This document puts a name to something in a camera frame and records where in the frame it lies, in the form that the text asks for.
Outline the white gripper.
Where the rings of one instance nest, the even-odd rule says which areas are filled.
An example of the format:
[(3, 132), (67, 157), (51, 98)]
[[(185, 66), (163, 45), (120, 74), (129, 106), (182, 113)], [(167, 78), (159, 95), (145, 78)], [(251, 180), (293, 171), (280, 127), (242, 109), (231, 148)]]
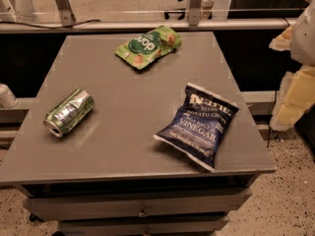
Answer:
[(273, 38), (269, 47), (290, 50), (291, 58), (303, 64), (299, 71), (285, 73), (272, 113), (271, 128), (286, 131), (315, 104), (315, 1), (298, 17), (294, 27), (287, 27)]

